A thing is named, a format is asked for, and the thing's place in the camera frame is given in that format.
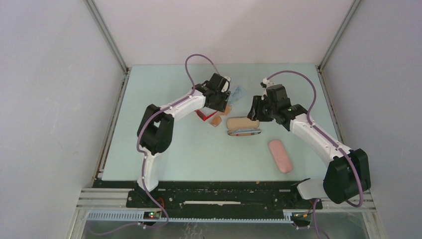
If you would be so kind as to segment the orange clear sunglasses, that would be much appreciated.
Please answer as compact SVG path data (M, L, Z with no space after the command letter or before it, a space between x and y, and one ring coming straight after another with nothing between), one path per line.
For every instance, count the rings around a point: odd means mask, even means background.
M231 105L227 105L225 108L224 112L217 112L214 117L212 118L212 120L209 122L209 124L213 127L217 127L221 124L222 122L222 117L225 117L227 115L229 115L229 113L232 110L232 106Z

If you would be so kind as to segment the plaid brown glasses case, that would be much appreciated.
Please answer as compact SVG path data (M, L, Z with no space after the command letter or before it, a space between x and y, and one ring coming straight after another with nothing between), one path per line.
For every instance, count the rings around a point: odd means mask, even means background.
M259 129L259 121L252 121L247 117L229 118L226 122L227 134L232 136L231 133L236 130L245 129Z

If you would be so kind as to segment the blue cleaning cloth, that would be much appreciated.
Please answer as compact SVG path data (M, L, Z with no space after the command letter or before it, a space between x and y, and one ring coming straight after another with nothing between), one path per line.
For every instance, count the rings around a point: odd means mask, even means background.
M245 130L236 130L231 133L232 136L250 136L260 134L261 130L259 129L245 129Z
M228 98L228 104L232 105L238 100L242 99L246 95L246 90L242 86L236 86L230 93Z

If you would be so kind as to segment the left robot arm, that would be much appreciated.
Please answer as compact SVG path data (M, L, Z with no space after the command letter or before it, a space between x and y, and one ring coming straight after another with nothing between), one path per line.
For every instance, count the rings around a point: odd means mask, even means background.
M137 132L137 151L142 153L141 174L137 183L143 190L138 201L145 207L157 202L158 157L165 152L173 138L174 124L188 114L204 107L223 112L227 106L230 91L193 90L179 99L160 107L151 104L144 113Z

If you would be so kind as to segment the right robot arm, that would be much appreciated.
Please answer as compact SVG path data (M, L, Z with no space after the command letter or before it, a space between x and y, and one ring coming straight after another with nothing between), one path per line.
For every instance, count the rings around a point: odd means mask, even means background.
M290 193L292 206L302 208L310 199L321 197L356 208L363 205L363 193L371 187L368 155L364 150L351 149L335 140L312 119L310 110L292 105L287 96L254 96L247 117L282 125L307 143L326 165L324 179L305 180Z

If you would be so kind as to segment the pink glasses case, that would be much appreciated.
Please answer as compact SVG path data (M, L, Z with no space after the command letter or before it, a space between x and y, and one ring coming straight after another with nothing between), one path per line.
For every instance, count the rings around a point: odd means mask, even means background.
M291 172L293 165L282 142L272 140L268 143L268 147L279 171L282 173Z

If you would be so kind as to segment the red frame sunglasses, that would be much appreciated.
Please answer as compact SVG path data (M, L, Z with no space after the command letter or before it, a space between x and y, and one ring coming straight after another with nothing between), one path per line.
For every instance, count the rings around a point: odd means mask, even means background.
M202 121L207 121L209 118L211 118L212 116L214 116L217 111L213 111L213 112L203 112L201 110L196 110L195 113L197 114L197 116L202 120Z

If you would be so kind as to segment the right aluminium frame post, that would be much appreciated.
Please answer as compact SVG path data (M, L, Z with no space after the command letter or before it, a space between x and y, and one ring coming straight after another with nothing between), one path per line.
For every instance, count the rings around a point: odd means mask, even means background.
M326 84L326 80L324 78L324 69L326 68L327 64L329 63L333 53L335 52L339 42L341 41L344 33L346 32L348 26L350 25L353 17L355 16L355 14L358 11L362 2L363 2L362 0L354 0L352 2L351 6L349 7L344 19L342 20L336 34L334 35L327 51L325 52L322 60L320 61L320 63L317 66L318 77L319 77L321 85L322 85L324 97L325 97L326 102L327 102L330 109L333 108L333 104L332 104L332 101L330 99L329 90L328 90L328 86Z

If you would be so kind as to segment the aluminium frame post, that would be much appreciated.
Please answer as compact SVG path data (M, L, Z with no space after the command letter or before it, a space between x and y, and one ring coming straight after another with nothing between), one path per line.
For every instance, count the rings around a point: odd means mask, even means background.
M320 63L317 66L318 77L319 77L321 85L322 85L324 97L325 97L326 102L327 102L330 109L333 108L333 104L332 104L332 101L330 99L329 90L328 90L328 86L326 84L326 80L324 78L324 69L326 68L327 64L329 63L333 53L335 52L339 42L341 41L344 33L346 32L348 26L350 25L353 17L355 16L355 14L358 11L362 2L363 2L362 0L354 0L352 2L351 6L349 7L344 19L342 20L336 34L334 35L327 51L325 52L322 60L320 61Z
M119 96L117 98L117 105L120 106L124 97L126 87L127 87L127 77L129 75L129 67L126 64L125 60L123 59L123 55L120 52L117 46L117 43L114 40L112 33L109 30L106 24L106 21L104 20L104 17L102 16L96 2L94 0L83 0L83 2L85 3L88 11L92 15L94 22L98 26L100 33L105 39L105 42L108 45L109 49L111 50L113 56L117 60L119 67L123 71L123 80L122 80L122 84L119 90Z

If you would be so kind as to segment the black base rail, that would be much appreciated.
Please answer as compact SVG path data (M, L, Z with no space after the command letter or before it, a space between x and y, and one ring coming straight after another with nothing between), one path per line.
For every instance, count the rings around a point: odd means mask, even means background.
M134 181L97 180L94 188L128 189L125 205L147 209L144 220L282 220L285 210L322 209L321 202L302 199L297 181L160 181L150 194L160 208Z

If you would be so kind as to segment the left aluminium frame post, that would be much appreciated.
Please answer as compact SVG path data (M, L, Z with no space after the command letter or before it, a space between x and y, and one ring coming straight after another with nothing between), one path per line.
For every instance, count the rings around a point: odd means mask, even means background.
M104 20L104 17L102 16L96 2L94 0L83 0L83 2L85 3L88 11L92 15L94 22L98 26L100 33L105 39L105 42L108 45L109 49L111 50L113 56L117 60L119 67L123 71L123 80L122 80L122 84L119 90L119 96L117 98L117 105L120 106L124 97L126 87L127 87L127 77L129 75L129 67L126 64L125 60L123 59L123 55L120 52L117 46L117 43L114 40L112 33L109 30L106 24L106 21Z

